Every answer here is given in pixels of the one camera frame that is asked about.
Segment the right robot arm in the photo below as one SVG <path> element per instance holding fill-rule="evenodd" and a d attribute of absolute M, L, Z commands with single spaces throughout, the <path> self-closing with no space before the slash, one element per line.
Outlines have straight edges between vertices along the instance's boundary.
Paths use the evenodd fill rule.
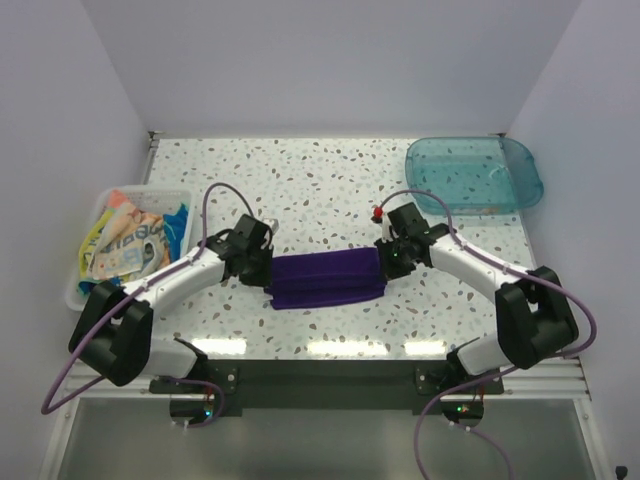
<path fill-rule="evenodd" d="M 382 230 L 375 246 L 386 279 L 408 276 L 423 265 L 456 277 L 495 307 L 493 333 L 447 354 L 440 390 L 468 392 L 486 374 L 509 366 L 529 369 L 578 338 L 576 320 L 553 270 L 527 270 L 473 250 L 453 227 L 430 225 L 412 203 L 389 212 L 376 207 L 372 221 Z"/>

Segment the colourful printed towel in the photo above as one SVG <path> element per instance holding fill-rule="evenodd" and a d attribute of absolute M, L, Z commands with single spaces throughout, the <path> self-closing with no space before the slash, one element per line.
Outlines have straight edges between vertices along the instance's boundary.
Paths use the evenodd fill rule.
<path fill-rule="evenodd" d="M 171 262 L 164 217 L 140 209 L 113 190 L 78 253 L 77 291 L 88 295 L 108 280 L 115 285 L 145 277 Z"/>

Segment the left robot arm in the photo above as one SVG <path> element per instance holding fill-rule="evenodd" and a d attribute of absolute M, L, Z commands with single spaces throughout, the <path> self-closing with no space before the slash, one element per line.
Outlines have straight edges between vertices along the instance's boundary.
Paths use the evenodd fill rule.
<path fill-rule="evenodd" d="M 241 216 L 232 229 L 211 235 L 179 261 L 139 280 L 104 281 L 89 295 L 69 351 L 100 377 L 124 386 L 140 376 L 172 377 L 185 392 L 208 379 L 206 356 L 184 340 L 154 335 L 154 322 L 188 297 L 232 277 L 252 287 L 271 283 L 275 219 Z"/>

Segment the purple towel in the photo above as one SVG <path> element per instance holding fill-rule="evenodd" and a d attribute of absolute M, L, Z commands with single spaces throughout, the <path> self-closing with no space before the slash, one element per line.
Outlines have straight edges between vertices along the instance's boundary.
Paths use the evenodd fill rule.
<path fill-rule="evenodd" d="M 279 256 L 265 292 L 276 310 L 323 308 L 377 299 L 387 281 L 373 247 Z"/>

